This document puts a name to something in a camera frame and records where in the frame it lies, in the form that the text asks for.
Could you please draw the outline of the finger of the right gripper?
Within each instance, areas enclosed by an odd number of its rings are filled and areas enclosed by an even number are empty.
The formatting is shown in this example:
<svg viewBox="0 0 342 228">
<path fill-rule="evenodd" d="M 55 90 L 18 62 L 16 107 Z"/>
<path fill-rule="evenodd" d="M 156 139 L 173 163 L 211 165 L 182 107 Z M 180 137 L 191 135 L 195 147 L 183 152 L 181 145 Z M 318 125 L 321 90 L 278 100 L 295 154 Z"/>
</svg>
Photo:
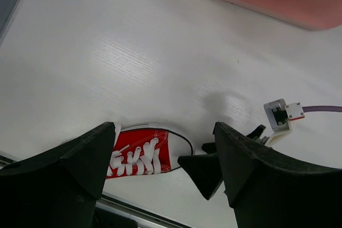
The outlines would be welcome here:
<svg viewBox="0 0 342 228">
<path fill-rule="evenodd" d="M 236 129 L 228 125 L 226 125 L 225 127 L 222 127 L 222 129 L 223 129 L 223 132 L 225 132 L 228 136 L 230 136 L 229 139 L 233 139 L 236 142 L 241 143 L 244 141 L 253 141 L 261 145 L 266 144 L 266 136 L 261 137 L 263 132 L 266 129 L 266 127 L 262 124 L 257 126 L 252 132 L 250 132 L 247 135 L 240 133 L 239 131 L 237 131 Z M 215 142 L 204 143 L 201 149 L 207 154 L 217 153 Z"/>
<path fill-rule="evenodd" d="M 190 176 L 201 195 L 210 200 L 223 182 L 218 155 L 180 156 L 177 162 Z"/>
</svg>

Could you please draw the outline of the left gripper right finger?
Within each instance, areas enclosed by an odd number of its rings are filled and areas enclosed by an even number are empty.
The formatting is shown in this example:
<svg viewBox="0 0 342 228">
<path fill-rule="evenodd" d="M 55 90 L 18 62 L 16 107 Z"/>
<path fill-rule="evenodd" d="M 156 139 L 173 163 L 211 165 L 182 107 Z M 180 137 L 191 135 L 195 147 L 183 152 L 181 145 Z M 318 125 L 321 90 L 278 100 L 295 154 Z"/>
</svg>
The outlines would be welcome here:
<svg viewBox="0 0 342 228">
<path fill-rule="evenodd" d="M 238 227 L 341 227 L 341 170 L 300 161 L 253 141 L 214 137 Z"/>
</svg>

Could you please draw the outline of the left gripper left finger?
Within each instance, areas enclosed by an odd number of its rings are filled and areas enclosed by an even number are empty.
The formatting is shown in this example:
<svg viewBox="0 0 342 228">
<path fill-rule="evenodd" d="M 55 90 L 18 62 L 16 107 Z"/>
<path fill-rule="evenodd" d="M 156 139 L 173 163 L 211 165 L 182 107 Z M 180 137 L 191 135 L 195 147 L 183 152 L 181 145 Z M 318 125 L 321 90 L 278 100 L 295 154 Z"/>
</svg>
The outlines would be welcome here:
<svg viewBox="0 0 342 228">
<path fill-rule="evenodd" d="M 105 122 L 1 169 L 1 227 L 91 227 L 115 140 Z"/>
</svg>

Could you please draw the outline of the red canvas sneaker left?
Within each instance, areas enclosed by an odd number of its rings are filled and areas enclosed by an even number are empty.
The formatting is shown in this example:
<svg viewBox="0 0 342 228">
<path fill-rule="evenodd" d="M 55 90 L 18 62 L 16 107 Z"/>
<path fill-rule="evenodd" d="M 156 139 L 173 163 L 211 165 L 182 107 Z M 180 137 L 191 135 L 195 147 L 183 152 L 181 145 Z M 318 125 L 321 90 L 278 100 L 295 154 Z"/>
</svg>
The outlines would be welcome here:
<svg viewBox="0 0 342 228">
<path fill-rule="evenodd" d="M 164 174 L 180 167 L 180 156 L 194 153 L 185 132 L 176 127 L 144 123 L 123 128 L 116 123 L 106 178 Z"/>
</svg>

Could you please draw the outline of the aluminium front rail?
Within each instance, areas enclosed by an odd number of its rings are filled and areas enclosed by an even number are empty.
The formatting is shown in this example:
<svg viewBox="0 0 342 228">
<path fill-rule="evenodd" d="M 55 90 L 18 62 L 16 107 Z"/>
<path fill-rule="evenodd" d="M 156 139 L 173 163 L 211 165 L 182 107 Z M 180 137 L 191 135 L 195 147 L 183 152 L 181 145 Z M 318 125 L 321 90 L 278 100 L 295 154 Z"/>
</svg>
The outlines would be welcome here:
<svg viewBox="0 0 342 228">
<path fill-rule="evenodd" d="M 14 161 L 4 156 L 1 156 L 1 162 L 10 165 L 18 161 Z M 157 214 L 147 212 L 145 210 L 141 210 L 130 204 L 112 198 L 110 196 L 104 195 L 103 193 L 100 199 L 96 202 L 92 221 L 94 219 L 96 212 L 99 210 L 110 216 L 111 220 L 109 221 L 109 224 L 111 225 L 111 227 L 126 226 L 125 224 L 120 224 L 119 221 L 115 220 L 116 216 L 124 218 L 125 221 L 134 222 L 135 226 L 143 225 L 146 227 L 185 227 L 185 224 L 182 224 L 178 221 L 174 221 L 169 218 L 162 217 Z"/>
</svg>

